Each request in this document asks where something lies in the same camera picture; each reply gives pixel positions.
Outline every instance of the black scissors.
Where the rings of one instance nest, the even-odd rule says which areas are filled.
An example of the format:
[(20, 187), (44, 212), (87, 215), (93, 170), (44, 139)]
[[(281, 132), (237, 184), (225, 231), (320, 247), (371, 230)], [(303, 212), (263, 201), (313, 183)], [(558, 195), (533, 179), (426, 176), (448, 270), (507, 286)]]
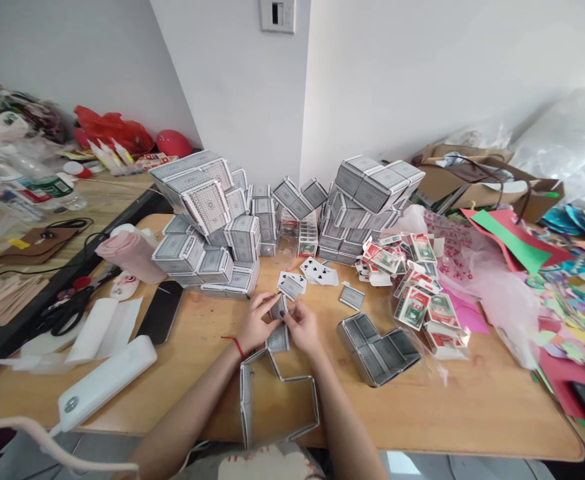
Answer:
[(103, 271), (96, 276), (86, 288), (79, 290), (68, 300), (57, 302), (48, 307), (41, 314), (41, 322), (37, 326), (34, 336), (47, 331), (49, 331), (53, 337), (60, 337), (68, 333), (76, 327), (81, 321), (81, 318), (83, 318), (85, 308), (95, 290), (120, 273), (121, 269), (119, 267), (110, 264), (103, 268)]

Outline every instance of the person's right hand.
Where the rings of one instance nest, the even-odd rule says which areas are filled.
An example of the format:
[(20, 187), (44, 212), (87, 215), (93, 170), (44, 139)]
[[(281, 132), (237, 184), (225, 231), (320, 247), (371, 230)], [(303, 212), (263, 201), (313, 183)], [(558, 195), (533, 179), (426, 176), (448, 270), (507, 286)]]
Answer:
[(283, 317), (292, 334), (292, 340), (308, 356), (312, 357), (323, 349), (319, 340), (317, 316), (301, 300), (297, 300)]

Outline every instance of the red string bracelet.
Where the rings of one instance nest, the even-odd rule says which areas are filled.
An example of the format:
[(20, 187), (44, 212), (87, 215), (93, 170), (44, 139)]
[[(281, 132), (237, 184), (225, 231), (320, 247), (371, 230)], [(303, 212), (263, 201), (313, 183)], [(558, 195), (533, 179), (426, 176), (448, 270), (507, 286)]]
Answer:
[(237, 348), (239, 349), (239, 353), (241, 353), (241, 360), (245, 360), (245, 355), (243, 354), (243, 350), (241, 350), (241, 345), (239, 345), (239, 341), (236, 339), (236, 337), (221, 337), (221, 338), (233, 339), (234, 343), (237, 344)]

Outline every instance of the black smartphone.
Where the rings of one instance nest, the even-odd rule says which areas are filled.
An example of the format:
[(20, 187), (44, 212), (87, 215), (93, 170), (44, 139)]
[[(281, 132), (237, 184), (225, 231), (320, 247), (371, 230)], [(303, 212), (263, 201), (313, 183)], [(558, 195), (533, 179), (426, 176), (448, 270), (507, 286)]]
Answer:
[(152, 345), (163, 345), (172, 330), (181, 297), (183, 297), (181, 285), (175, 281), (161, 282), (136, 336), (147, 335), (152, 340)]

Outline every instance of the light switch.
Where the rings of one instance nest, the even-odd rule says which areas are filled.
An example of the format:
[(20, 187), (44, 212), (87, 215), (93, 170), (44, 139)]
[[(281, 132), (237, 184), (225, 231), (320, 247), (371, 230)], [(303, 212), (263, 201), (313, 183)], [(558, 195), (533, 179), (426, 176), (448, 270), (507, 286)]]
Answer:
[(294, 33), (296, 0), (260, 0), (261, 30)]

